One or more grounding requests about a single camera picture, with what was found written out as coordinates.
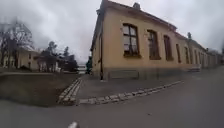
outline roof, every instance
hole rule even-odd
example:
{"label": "roof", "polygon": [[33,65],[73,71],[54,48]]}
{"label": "roof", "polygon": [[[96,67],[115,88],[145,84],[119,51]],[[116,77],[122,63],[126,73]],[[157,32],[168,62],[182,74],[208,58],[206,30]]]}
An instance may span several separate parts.
{"label": "roof", "polygon": [[107,5],[106,7],[107,8],[114,8],[114,9],[117,9],[117,10],[121,10],[121,9],[124,9],[124,11],[127,11],[127,12],[132,12],[133,14],[137,14],[138,16],[142,16],[144,18],[147,18],[149,20],[153,20],[157,23],[160,23],[161,25],[164,25],[168,28],[170,28],[171,30],[176,30],[177,27],[172,25],[171,23],[167,22],[167,21],[164,21],[152,14],[149,14],[147,12],[144,12],[142,10],[138,10],[138,9],[135,9],[133,7],[130,7],[130,6],[127,6],[127,5],[123,5],[123,4],[119,4],[119,3],[116,3],[116,2],[112,2],[112,1],[107,1]]}
{"label": "roof", "polygon": [[206,51],[206,49],[205,49],[204,47],[202,47],[197,41],[192,40],[192,39],[189,40],[187,37],[181,35],[181,34],[178,33],[178,32],[175,32],[175,34],[176,34],[176,37],[177,37],[177,38],[179,38],[179,39],[181,39],[181,40],[185,40],[185,41],[191,43],[192,45],[195,45],[196,47],[202,49],[203,51]]}
{"label": "roof", "polygon": [[109,0],[102,0],[100,9],[97,10],[98,17],[97,17],[97,21],[96,21],[95,30],[94,30],[92,46],[91,46],[91,49],[90,49],[91,51],[93,50],[93,46],[95,45],[97,34],[99,33],[99,30],[100,30],[99,28],[100,28],[101,22],[103,21],[103,18],[104,18],[104,13],[106,12],[106,9],[108,9],[108,8],[113,8],[113,9],[116,9],[116,10],[119,10],[119,11],[124,11],[124,12],[131,12],[132,14],[136,14],[137,16],[144,17],[147,20],[152,20],[156,23],[159,23],[160,25],[168,27],[169,29],[171,29],[173,31],[176,31],[176,29],[177,29],[177,27],[172,25],[171,23],[166,22],[166,21],[164,21],[164,20],[162,20],[162,19],[160,19],[156,16],[153,16],[153,15],[147,13],[147,12],[144,12],[144,11],[141,11],[141,10],[138,10],[138,9],[135,9],[133,7],[126,6],[126,5],[123,5],[123,4],[112,2],[112,1],[109,1]]}

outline road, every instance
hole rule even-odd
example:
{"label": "road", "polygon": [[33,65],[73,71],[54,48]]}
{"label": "road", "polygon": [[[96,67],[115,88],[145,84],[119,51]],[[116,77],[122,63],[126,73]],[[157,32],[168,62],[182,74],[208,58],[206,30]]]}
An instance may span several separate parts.
{"label": "road", "polygon": [[224,68],[193,74],[183,84],[116,104],[37,108],[0,101],[1,128],[222,128]]}

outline curb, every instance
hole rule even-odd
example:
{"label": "curb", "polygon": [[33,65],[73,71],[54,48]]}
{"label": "curb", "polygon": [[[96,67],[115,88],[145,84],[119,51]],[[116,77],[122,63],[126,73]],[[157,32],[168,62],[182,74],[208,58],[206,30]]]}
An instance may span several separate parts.
{"label": "curb", "polygon": [[172,87],[173,85],[177,85],[183,83],[183,81],[176,81],[171,84],[166,84],[163,86],[159,86],[156,88],[151,88],[151,89],[143,89],[143,90],[138,90],[135,92],[130,92],[130,93],[120,93],[116,95],[111,95],[111,96],[105,96],[105,97],[97,97],[97,98],[89,98],[89,99],[80,99],[75,105],[100,105],[100,104],[109,104],[109,103],[115,103],[115,102],[120,102],[120,101],[125,101],[125,100],[130,100],[135,97],[143,97],[147,95],[151,95],[156,92],[160,92],[166,88]]}
{"label": "curb", "polygon": [[82,85],[82,80],[78,78],[67,89],[65,89],[58,99],[58,104],[74,105],[76,102],[76,95]]}

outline lawn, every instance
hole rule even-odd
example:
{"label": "lawn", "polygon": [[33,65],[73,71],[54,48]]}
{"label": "lawn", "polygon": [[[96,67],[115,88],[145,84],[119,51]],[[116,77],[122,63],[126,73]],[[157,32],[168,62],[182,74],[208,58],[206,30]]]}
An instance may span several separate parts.
{"label": "lawn", "polygon": [[77,74],[0,75],[0,98],[24,104],[50,107]]}

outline overcast sky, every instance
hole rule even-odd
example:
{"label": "overcast sky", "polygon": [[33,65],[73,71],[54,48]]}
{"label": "overcast sky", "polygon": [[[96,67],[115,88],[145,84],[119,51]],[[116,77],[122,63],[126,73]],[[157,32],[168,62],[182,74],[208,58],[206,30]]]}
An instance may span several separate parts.
{"label": "overcast sky", "polygon": [[[178,28],[204,47],[219,49],[224,39],[222,0],[112,0],[141,8]],[[79,62],[87,61],[101,0],[0,0],[0,21],[17,17],[33,32],[36,47],[50,40],[63,51],[69,46]]]}

